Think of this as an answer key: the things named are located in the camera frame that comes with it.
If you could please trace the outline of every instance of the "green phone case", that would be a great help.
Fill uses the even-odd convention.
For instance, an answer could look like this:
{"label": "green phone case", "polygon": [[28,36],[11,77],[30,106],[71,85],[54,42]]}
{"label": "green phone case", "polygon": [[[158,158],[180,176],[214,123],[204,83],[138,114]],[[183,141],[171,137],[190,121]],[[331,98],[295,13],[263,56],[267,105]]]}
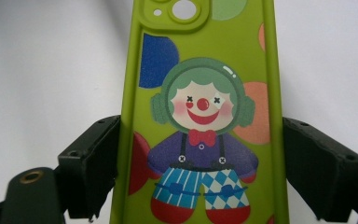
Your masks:
{"label": "green phone case", "polygon": [[289,223],[272,0],[135,0],[111,223]]}

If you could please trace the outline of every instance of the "black mount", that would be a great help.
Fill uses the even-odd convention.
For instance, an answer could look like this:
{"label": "black mount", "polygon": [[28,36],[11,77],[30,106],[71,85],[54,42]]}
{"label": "black mount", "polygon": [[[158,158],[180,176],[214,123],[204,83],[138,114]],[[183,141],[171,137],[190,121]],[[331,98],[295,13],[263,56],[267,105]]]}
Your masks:
{"label": "black mount", "polygon": [[[55,169],[15,176],[0,203],[0,223],[64,223],[98,217],[117,176],[119,116],[101,119],[59,157]],[[286,175],[318,219],[348,221],[358,213],[358,154],[307,123],[283,119]]]}

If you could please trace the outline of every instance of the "white background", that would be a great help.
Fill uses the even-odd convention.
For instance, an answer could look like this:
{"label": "white background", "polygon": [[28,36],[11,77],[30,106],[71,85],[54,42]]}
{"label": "white background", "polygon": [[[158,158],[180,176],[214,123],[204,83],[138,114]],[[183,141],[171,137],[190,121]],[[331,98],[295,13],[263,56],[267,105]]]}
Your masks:
{"label": "white background", "polygon": [[[358,1],[275,5],[283,114],[358,152]],[[14,175],[55,168],[94,121],[120,113],[130,20],[131,0],[0,0],[0,202]],[[288,190],[292,223],[319,223]],[[110,197],[94,223],[109,209]]]}

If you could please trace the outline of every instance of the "bow tie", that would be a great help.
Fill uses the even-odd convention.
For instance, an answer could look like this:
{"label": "bow tie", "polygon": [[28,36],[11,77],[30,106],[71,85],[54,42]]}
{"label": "bow tie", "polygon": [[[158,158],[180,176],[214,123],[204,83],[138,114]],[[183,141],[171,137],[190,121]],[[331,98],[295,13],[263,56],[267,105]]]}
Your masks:
{"label": "bow tie", "polygon": [[188,137],[191,146],[196,146],[200,142],[205,143],[208,147],[214,146],[216,140],[216,132],[209,130],[206,132],[200,132],[197,130],[188,131]]}

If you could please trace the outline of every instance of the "smile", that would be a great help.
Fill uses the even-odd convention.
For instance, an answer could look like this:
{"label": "smile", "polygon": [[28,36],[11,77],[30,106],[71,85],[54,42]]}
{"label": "smile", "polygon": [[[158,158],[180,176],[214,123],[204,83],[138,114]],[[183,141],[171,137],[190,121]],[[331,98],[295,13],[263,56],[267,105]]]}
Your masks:
{"label": "smile", "polygon": [[217,115],[219,115],[219,111],[212,114],[211,116],[205,116],[205,117],[195,115],[195,114],[191,113],[190,110],[187,110],[187,113],[194,122],[196,122],[198,124],[202,124],[202,125],[212,123],[217,118]]}

